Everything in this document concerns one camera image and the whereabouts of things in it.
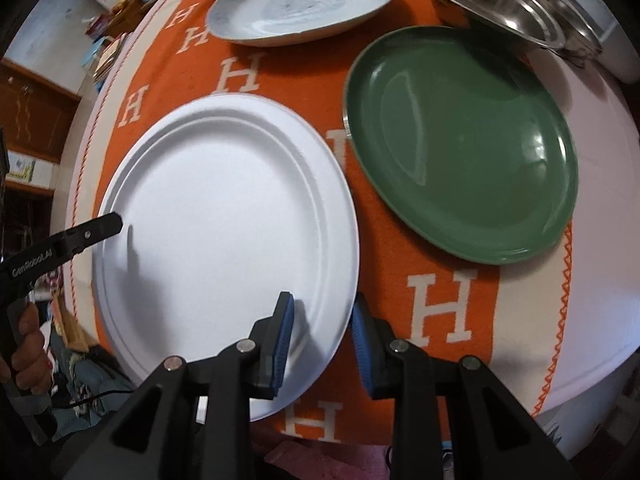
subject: hand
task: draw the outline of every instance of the hand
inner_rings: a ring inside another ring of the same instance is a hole
[[[18,329],[24,341],[11,357],[11,363],[17,372],[15,383],[21,390],[29,390],[35,395],[49,391],[51,373],[49,359],[43,350],[44,336],[38,330],[38,309],[31,303],[20,316]],[[0,381],[11,379],[11,371],[0,356]]]

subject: round table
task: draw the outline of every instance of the round table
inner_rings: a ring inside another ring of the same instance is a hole
[[[478,355],[532,415],[580,394],[636,349],[640,148],[617,83],[603,69],[580,70],[542,50],[529,56],[575,139],[574,218],[542,256],[500,268],[473,264],[399,221],[358,166],[342,124],[342,87],[357,54],[390,30],[439,25],[431,1],[393,0],[339,36],[264,49],[209,35],[205,16],[214,1],[161,0],[128,40],[82,140],[68,226],[96,215],[119,162],[169,111],[213,92],[252,92],[302,115],[333,150],[358,216],[359,289],[398,336],[440,358]],[[90,251],[65,266],[66,305],[108,348],[91,268]],[[388,444],[392,402],[367,397],[348,333],[315,384],[260,424],[329,442]]]

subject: bowl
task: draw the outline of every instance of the bowl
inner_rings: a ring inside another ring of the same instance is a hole
[[[564,32],[564,48],[556,51],[559,56],[584,67],[587,59],[602,52],[602,45],[585,19],[564,0],[537,0],[554,17]]]
[[[536,0],[433,0],[439,18],[476,28],[516,54],[542,47],[557,50],[565,38],[558,22]]]

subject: oval green plate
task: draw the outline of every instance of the oval green plate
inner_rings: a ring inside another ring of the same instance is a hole
[[[344,124],[386,204],[456,256],[519,262],[571,218],[578,165],[561,111],[524,63],[470,30],[371,43],[347,76]]]

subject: white paper plate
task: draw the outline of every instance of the white paper plate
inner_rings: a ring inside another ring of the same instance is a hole
[[[318,40],[364,22],[391,0],[216,0],[209,31],[222,40],[278,46]]]
[[[284,385],[252,400],[252,420],[328,365],[356,292],[358,231],[340,167],[292,110],[247,94],[174,110],[118,167],[100,207],[110,211],[124,227],[94,249],[94,287],[134,382],[168,355],[193,361],[247,337],[281,290],[296,298]]]

